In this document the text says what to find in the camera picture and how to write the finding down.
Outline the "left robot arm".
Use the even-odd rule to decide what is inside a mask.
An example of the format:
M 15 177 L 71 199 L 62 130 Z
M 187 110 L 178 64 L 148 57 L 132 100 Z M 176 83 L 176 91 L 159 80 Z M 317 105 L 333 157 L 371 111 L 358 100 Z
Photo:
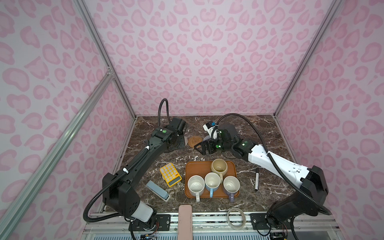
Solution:
M 156 128 L 146 146 L 126 167 L 114 175 L 104 176 L 103 203 L 127 219 L 136 219 L 152 226 L 155 210 L 141 201 L 136 187 L 161 154 L 185 146 L 184 131 L 184 126 L 171 124 Z

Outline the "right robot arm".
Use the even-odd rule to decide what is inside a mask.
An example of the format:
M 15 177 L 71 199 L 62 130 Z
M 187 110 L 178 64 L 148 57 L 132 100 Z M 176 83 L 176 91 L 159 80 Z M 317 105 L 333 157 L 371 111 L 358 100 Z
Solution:
M 231 152 L 235 158 L 264 168 L 295 189 L 292 195 L 271 205 L 265 216 L 266 225 L 277 229 L 302 214 L 312 217 L 319 213 L 331 215 L 331 211 L 324 206 L 329 190 L 321 168 L 309 168 L 274 154 L 263 144 L 240 136 L 232 124 L 217 125 L 209 121 L 203 129 L 208 136 L 195 146 L 202 155 Z

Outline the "cream beige mug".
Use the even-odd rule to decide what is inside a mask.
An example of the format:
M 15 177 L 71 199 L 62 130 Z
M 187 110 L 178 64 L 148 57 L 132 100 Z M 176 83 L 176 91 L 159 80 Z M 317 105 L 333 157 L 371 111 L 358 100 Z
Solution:
M 221 179 L 221 184 L 222 184 L 224 181 L 224 177 L 228 172 L 228 164 L 223 159 L 215 159 L 211 163 L 211 171 L 213 173 L 216 173 L 217 175 L 219 175 L 219 177 Z

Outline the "woven rattan round coaster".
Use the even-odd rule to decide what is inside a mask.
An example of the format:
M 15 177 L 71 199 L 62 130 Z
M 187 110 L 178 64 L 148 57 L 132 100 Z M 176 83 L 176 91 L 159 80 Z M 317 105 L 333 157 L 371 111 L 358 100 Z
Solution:
M 201 143 L 202 141 L 203 141 L 203 138 L 202 138 L 202 137 L 199 137 L 199 136 L 191 136 L 191 137 L 188 139 L 188 145 L 189 145 L 189 147 L 194 148 L 195 145 Z

